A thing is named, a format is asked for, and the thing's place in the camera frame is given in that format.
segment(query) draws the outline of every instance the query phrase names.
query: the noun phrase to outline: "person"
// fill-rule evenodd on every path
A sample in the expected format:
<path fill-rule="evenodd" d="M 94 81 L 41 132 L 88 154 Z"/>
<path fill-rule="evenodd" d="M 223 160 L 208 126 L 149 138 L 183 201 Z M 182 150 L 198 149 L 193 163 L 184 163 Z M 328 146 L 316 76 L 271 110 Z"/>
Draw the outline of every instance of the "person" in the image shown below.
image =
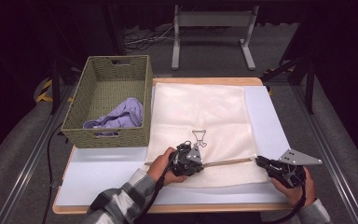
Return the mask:
<path fill-rule="evenodd" d="M 90 205 L 88 210 L 88 215 L 84 219 L 84 224 L 91 223 L 133 223 L 135 219 L 140 216 L 150 202 L 156 182 L 161 176 L 163 170 L 169 162 L 169 156 L 175 149 L 169 147 L 164 154 L 158 156 L 153 163 L 150 165 L 150 168 L 147 172 L 138 169 L 130 178 L 130 180 L 125 183 L 120 189 L 107 189 L 100 193 L 94 202 Z M 305 168 L 306 171 L 306 197 L 304 206 L 297 213 L 298 219 L 302 224 L 315 224 L 315 223 L 332 223 L 330 216 L 327 214 L 325 208 L 323 207 L 320 199 L 316 197 L 316 190 L 314 186 L 314 181 L 310 175 L 309 170 Z M 165 175 L 164 186 L 171 183 L 182 183 L 185 181 L 187 176 L 175 176 L 171 171 Z M 282 192 L 290 205 L 295 206 L 298 200 L 301 198 L 302 189 L 294 188 L 287 189 L 282 185 L 278 180 L 271 178 L 271 182 L 274 187 Z M 241 219 L 241 217 L 235 216 L 246 216 L 246 221 L 248 223 L 261 223 L 261 218 L 258 214 L 257 222 L 249 222 L 247 216 L 253 216 L 255 213 L 234 213 L 232 216 L 234 219 Z M 210 213 L 212 217 L 209 220 L 214 220 L 214 223 L 223 223 L 217 222 L 218 218 L 214 217 L 216 213 Z M 199 223 L 199 224 L 209 224 L 210 222 L 206 221 L 207 215 L 205 214 L 169 214 L 159 216 L 160 220 L 164 218 L 170 218 L 171 220 L 180 220 L 180 222 L 175 221 L 176 223 Z M 170 221 L 156 221 L 158 217 L 152 219 L 136 219 L 135 224 L 137 223 L 173 223 Z"/>

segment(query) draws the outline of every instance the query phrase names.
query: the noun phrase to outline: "gray carpet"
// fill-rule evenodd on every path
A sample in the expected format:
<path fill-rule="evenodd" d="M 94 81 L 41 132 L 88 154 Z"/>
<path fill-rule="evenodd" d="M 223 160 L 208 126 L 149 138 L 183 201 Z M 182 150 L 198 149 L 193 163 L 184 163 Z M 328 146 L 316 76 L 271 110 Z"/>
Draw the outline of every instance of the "gray carpet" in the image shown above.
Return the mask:
<path fill-rule="evenodd" d="M 154 74 L 162 77 L 261 77 L 266 69 L 278 66 L 277 63 L 295 29 L 295 25 L 255 27 L 250 44 L 255 60 L 255 71 L 247 69 L 241 54 L 238 43 L 241 30 L 232 28 L 222 34 L 205 30 L 185 32 L 181 36 L 182 51 L 178 71 L 171 70 L 171 40 L 157 43 L 144 51 L 134 51 L 132 54 L 150 55 Z M 302 103 L 297 101 L 294 87 L 284 82 L 284 78 L 285 74 L 273 78 L 267 84 L 272 88 L 271 100 L 287 139 L 292 148 L 321 158 L 321 148 L 310 127 L 308 115 L 304 113 Z M 51 106 L 52 104 L 48 102 L 37 103 L 37 107 L 24 117 L 0 146 L 0 211 L 48 122 Z M 313 108 L 315 112 L 313 118 L 320 125 L 324 138 L 358 202 L 358 151 L 318 82 L 315 85 Z M 65 113 L 66 109 L 60 114 L 54 127 L 63 120 Z M 55 135 L 52 138 L 50 154 L 55 180 L 61 179 L 71 149 L 72 144 L 66 144 L 64 136 Z M 345 195 L 341 195 L 327 167 L 312 166 L 310 171 L 316 181 L 318 196 L 335 223 L 358 223 L 352 221 L 348 205 L 342 199 Z M 44 150 L 19 203 L 7 218 L 8 222 L 40 223 L 48 199 L 48 184 L 48 161 Z M 51 211 L 56 192 L 56 189 L 53 190 L 51 196 L 48 223 L 81 222 L 84 215 L 56 215 Z M 263 212 L 262 218 L 272 220 L 284 214 L 286 213 Z M 296 221 L 291 220 L 287 223 L 296 223 Z"/>

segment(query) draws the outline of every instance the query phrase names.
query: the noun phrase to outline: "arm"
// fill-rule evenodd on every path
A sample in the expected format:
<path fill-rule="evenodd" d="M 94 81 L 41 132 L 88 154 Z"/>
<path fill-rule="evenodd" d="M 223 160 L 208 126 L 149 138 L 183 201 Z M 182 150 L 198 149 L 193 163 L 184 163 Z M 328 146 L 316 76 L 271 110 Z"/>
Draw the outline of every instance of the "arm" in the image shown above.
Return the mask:
<path fill-rule="evenodd" d="M 170 147 L 158 156 L 147 173 L 138 169 L 120 189 L 107 189 L 100 193 L 89 207 L 83 223 L 132 223 L 150 202 L 155 183 L 167 166 L 172 152 L 174 149 Z M 185 179 L 185 176 L 175 176 L 169 171 L 165 175 L 164 186 Z"/>
<path fill-rule="evenodd" d="M 322 224 L 322 223 L 333 223 L 330 220 L 330 216 L 327 214 L 322 202 L 316 197 L 315 183 L 310 171 L 307 167 L 304 167 L 306 173 L 306 198 L 304 206 L 298 211 L 297 216 L 302 224 Z M 302 189 L 300 187 L 294 189 L 287 189 L 278 180 L 272 178 L 272 184 L 275 188 L 282 192 L 286 197 L 287 201 L 292 206 L 296 206 L 302 195 Z"/>

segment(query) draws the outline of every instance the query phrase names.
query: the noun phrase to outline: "sleeve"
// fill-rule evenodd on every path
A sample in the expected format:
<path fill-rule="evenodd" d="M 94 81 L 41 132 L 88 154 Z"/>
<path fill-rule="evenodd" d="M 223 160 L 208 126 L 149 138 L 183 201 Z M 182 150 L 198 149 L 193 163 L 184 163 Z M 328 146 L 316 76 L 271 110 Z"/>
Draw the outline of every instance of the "sleeve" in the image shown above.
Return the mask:
<path fill-rule="evenodd" d="M 297 213 L 301 224 L 332 224 L 326 209 L 321 200 L 317 199 L 312 204 L 301 208 Z"/>
<path fill-rule="evenodd" d="M 132 223 L 150 202 L 155 183 L 138 169 L 120 189 L 107 189 L 89 206 L 84 224 Z"/>

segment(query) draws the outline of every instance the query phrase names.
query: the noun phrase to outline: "hand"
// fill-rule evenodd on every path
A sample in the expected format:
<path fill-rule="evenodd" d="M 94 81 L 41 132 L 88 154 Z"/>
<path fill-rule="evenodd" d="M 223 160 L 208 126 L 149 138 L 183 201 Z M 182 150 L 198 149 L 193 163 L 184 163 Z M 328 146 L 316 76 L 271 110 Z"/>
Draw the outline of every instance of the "hand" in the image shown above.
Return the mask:
<path fill-rule="evenodd" d="M 153 181 L 156 183 L 159 177 L 164 172 L 165 167 L 168 165 L 169 157 L 175 149 L 173 147 L 169 147 L 164 154 L 159 155 L 153 163 L 150 165 L 147 174 L 152 177 Z M 171 183 L 182 183 L 187 179 L 186 175 L 176 176 L 172 173 L 172 171 L 168 171 L 165 175 L 164 186 L 169 185 Z"/>
<path fill-rule="evenodd" d="M 312 176 L 310 176 L 310 171 L 305 166 L 304 166 L 304 170 L 307 178 L 305 181 L 305 191 L 306 191 L 307 200 L 305 201 L 304 206 L 307 206 L 315 201 L 316 189 L 315 189 L 315 182 L 313 181 Z M 292 205 L 293 207 L 296 206 L 302 195 L 301 187 L 287 189 L 283 184 L 281 184 L 281 182 L 279 182 L 275 178 L 271 178 L 271 183 L 274 185 L 275 189 L 282 192 L 286 196 L 287 201 L 289 202 L 290 205 Z"/>

